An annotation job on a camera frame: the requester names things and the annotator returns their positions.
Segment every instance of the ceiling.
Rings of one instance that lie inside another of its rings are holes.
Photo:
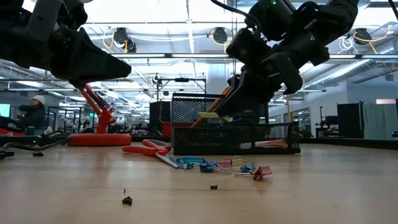
[[[326,1],[316,2],[320,4],[326,3]],[[360,10],[351,33],[354,32],[355,28],[367,28],[373,39],[381,39],[373,43],[377,50],[383,44],[392,42],[396,37],[396,32],[398,32],[398,26],[395,25],[397,21],[391,8],[380,7],[380,4],[374,7],[373,3],[375,1],[360,1]],[[298,7],[301,2],[293,1],[293,4],[295,7]],[[35,1],[25,0],[25,9],[32,11],[34,6]],[[248,11],[249,7],[247,5],[242,4],[242,6],[242,10]],[[211,38],[211,32],[215,27],[224,27],[229,40],[231,40],[233,32],[245,26],[243,16],[225,11],[214,5],[210,0],[94,0],[85,4],[85,10],[88,14],[88,21],[83,25],[83,28],[87,31],[95,45],[111,54],[124,53],[123,49],[112,44],[111,37],[117,27],[127,28],[129,37],[136,43],[137,54],[224,54],[225,46],[215,43]],[[328,48],[331,54],[374,54],[369,44],[353,44],[352,37],[349,39],[342,37],[332,42]],[[149,102],[156,100],[155,86],[152,82],[154,75],[158,75],[161,78],[209,78],[208,70],[209,65],[212,63],[227,63],[229,72],[233,73],[232,61],[225,58],[130,58],[123,60],[133,66],[132,73],[126,80],[101,82],[100,84],[97,83],[95,87],[100,86],[105,89],[134,89],[134,91],[104,91],[104,93],[107,93],[105,94],[105,98],[112,103],[121,104],[125,101],[138,103],[142,111],[144,111],[140,112],[140,114],[145,116],[147,116],[148,109],[144,108],[146,108]],[[300,71],[304,80],[310,82],[332,68],[347,63],[352,63],[352,60],[331,60],[317,67],[313,67],[312,64],[306,64]],[[395,61],[389,62],[388,66],[394,64]],[[382,72],[383,69],[383,67],[372,68],[364,73],[359,73],[358,76],[351,77],[348,81],[355,82],[361,78]],[[20,72],[14,78],[31,78],[33,80],[53,79],[49,72],[41,69],[31,68],[30,71],[30,73],[29,71]],[[51,89],[73,88],[68,83],[60,81],[42,81],[38,83]],[[380,77],[370,79],[367,83],[372,85],[384,85],[386,83],[387,85],[395,85],[397,82],[386,81],[384,76],[381,75]],[[28,83],[30,85],[26,84],[12,82],[11,87],[34,87],[31,83]],[[163,90],[184,89],[184,92],[203,93],[204,82],[170,82],[163,88]],[[67,102],[80,102],[76,100],[78,98],[66,97],[78,96],[74,92],[52,91],[50,94],[66,98]],[[171,94],[165,96],[160,93],[160,98],[169,100],[171,99]]]

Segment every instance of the black mesh container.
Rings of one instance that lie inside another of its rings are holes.
[[[175,155],[242,155],[300,153],[299,124],[253,124],[248,120],[230,123],[207,119],[197,128],[199,113],[209,110],[222,95],[175,93],[172,98],[172,146]],[[256,142],[283,139],[285,149],[256,148]]]

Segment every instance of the white hard hat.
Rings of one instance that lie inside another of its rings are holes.
[[[43,105],[45,104],[45,98],[42,95],[37,95],[37,96],[33,96],[32,100],[38,100],[39,102],[41,102]]]

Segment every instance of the person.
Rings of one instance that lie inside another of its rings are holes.
[[[19,122],[27,127],[35,127],[41,130],[45,119],[45,98],[42,95],[33,96],[30,105],[21,105],[20,111],[26,112],[24,116],[18,116]]]

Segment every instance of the wooden tabletop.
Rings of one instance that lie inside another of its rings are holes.
[[[263,181],[173,169],[120,147],[44,154],[0,161],[1,224],[398,223],[395,151],[302,145],[299,155],[243,156],[271,166]]]

